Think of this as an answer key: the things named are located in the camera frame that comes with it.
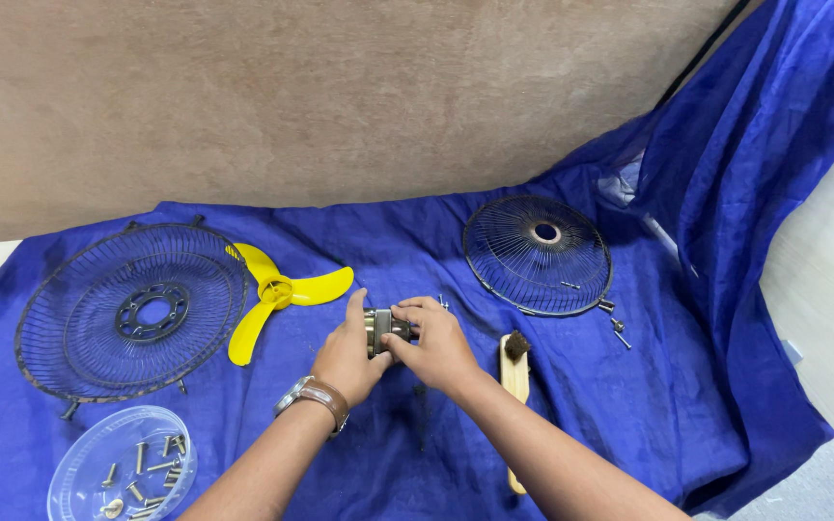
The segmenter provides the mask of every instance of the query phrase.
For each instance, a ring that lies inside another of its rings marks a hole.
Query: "wire grille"
[[[510,195],[469,219],[462,247],[494,294],[530,314],[564,316],[595,306],[610,287],[610,251],[589,220],[539,195]]]
[[[184,224],[134,227],[76,254],[28,302],[15,337],[18,367],[41,390],[80,402],[142,396],[181,379],[231,334],[249,276],[218,233]],[[181,288],[175,330],[128,338],[116,319],[138,289]]]

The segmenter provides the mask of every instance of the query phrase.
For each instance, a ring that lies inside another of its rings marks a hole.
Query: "hand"
[[[361,288],[349,297],[347,319],[327,335],[310,367],[315,378],[340,391],[351,409],[369,396],[378,379],[395,362],[390,352],[369,360],[362,315],[365,294],[365,288]]]
[[[382,335],[382,343],[411,368],[421,381],[452,396],[466,376],[480,371],[459,321],[431,297],[414,297],[391,307],[391,314],[416,326],[416,346],[397,335]]]

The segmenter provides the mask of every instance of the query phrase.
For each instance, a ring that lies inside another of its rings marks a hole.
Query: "blue fabric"
[[[590,189],[634,160],[627,203]],[[534,346],[534,410],[690,512],[728,515],[834,435],[783,354],[757,284],[771,236],[833,160],[834,1],[769,0],[664,108],[529,183],[321,209],[162,203],[134,219],[189,222],[201,213],[290,277],[351,266],[370,306],[442,293],[492,374],[498,338],[520,329]],[[559,198],[594,219],[614,261],[614,316],[633,350],[622,349],[604,313],[527,317],[474,278],[461,251],[464,223],[486,201],[520,193]],[[646,212],[677,239],[679,263],[642,230]],[[222,350],[186,378],[188,396],[167,387],[84,405],[61,421],[65,404],[17,371],[18,317],[53,269],[129,219],[29,238],[0,269],[0,519],[45,517],[66,450],[135,404],[173,410],[192,433],[198,476],[180,513],[270,423],[272,403],[343,318],[344,302],[276,312],[249,367]],[[256,301],[254,293],[248,308]],[[395,367],[318,455],[286,518],[541,517],[528,497],[509,492],[506,474],[465,414]]]

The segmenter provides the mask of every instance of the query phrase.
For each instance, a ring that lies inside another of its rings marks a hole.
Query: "black cable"
[[[662,95],[662,99],[658,100],[658,103],[655,104],[655,109],[653,110],[657,110],[658,107],[667,103],[667,101],[671,99],[671,96],[675,95],[675,92],[678,91],[678,87],[681,86],[681,83],[685,80],[685,78],[687,78],[690,72],[700,64],[703,57],[710,52],[710,49],[713,44],[716,43],[716,40],[718,40],[719,37],[723,35],[723,32],[725,32],[725,30],[732,25],[732,22],[736,21],[738,14],[741,13],[742,10],[748,6],[748,4],[749,0],[738,0],[738,2],[736,2],[735,6],[732,7],[732,10],[730,10],[729,13],[725,15],[725,18],[723,18],[723,21],[720,22],[719,27],[717,27],[716,30],[712,32],[710,37],[707,38],[707,41],[703,43],[701,50],[697,51],[697,54],[695,54],[693,59],[690,60],[690,63],[684,67],[684,70],[682,70],[681,73],[678,74],[678,77],[671,83],[671,86],[669,86],[668,90],[665,91],[665,94]]]

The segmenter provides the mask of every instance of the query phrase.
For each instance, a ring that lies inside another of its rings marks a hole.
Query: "white floor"
[[[712,521],[712,515],[697,515]],[[804,466],[729,521],[834,521],[834,439]]]

